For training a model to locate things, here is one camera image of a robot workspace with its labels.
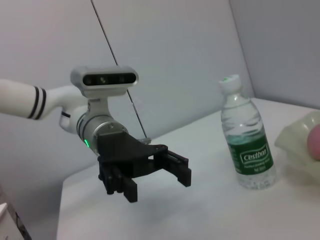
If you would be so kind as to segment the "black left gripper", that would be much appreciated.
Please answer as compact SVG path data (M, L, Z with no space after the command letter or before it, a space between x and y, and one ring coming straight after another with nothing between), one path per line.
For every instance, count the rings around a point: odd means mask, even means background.
M142 177L163 169L185 187L192 183L189 159L168 150L163 144L148 145L126 132L100 135L99 179L106 193L122 193L130 202L138 201L138 185L132 178Z

